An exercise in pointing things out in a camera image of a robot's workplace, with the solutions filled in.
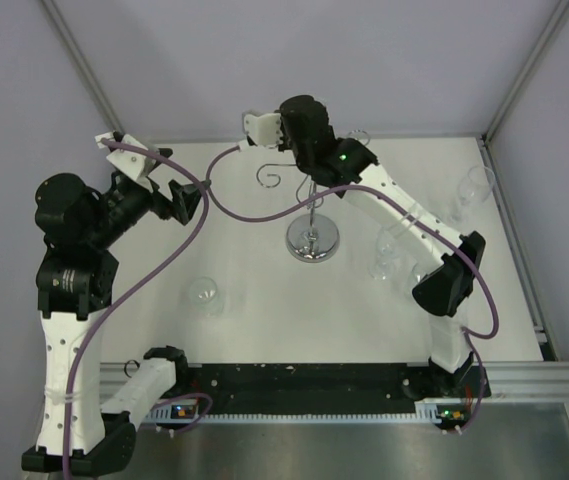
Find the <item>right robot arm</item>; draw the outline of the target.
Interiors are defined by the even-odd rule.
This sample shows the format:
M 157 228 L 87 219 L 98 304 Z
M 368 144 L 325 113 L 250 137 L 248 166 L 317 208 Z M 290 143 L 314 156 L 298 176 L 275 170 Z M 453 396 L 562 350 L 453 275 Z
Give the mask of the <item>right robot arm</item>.
M 411 296 L 429 316 L 431 384 L 442 395 L 456 394 L 473 362 L 457 311 L 473 291 L 484 237 L 445 225 L 391 178 L 367 146 L 336 137 L 326 107 L 314 97 L 287 99 L 277 112 L 279 149 L 291 151 L 301 172 L 387 229 L 420 264 L 424 275 Z

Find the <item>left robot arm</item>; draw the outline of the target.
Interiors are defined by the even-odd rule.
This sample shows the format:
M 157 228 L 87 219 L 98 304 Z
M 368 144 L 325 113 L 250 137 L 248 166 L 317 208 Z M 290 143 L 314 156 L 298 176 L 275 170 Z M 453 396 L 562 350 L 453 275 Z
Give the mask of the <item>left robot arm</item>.
M 114 167 L 108 190 L 60 173 L 35 194 L 35 222 L 47 247 L 36 275 L 46 379 L 40 432 L 21 459 L 28 472 L 68 479 L 120 472 L 144 418 L 162 401 L 190 392 L 185 353 L 164 346 L 148 350 L 113 397 L 100 396 L 102 327 L 119 306 L 111 246 L 148 213 L 200 229 L 208 212 L 206 184 L 195 177 L 171 181 L 168 194 L 151 180 L 169 162 L 170 149 L 129 140 L 110 140 L 107 148 Z

